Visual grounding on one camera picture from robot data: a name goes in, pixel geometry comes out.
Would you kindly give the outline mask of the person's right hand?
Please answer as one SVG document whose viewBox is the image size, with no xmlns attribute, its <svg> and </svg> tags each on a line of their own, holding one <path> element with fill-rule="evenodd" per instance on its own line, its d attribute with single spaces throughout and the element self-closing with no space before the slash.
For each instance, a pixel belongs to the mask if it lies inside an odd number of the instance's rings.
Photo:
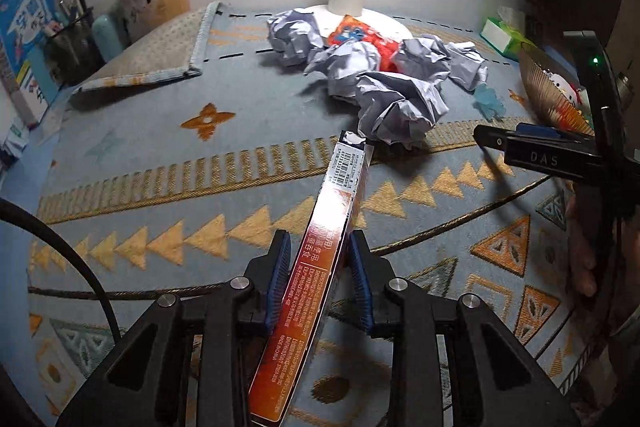
<svg viewBox="0 0 640 427">
<path fill-rule="evenodd" d="M 565 213 L 568 231 L 568 259 L 573 287 L 585 297 L 592 297 L 597 290 L 593 270 L 596 255 L 589 246 L 582 227 L 578 222 L 577 200 L 573 195 L 568 201 Z"/>
</svg>

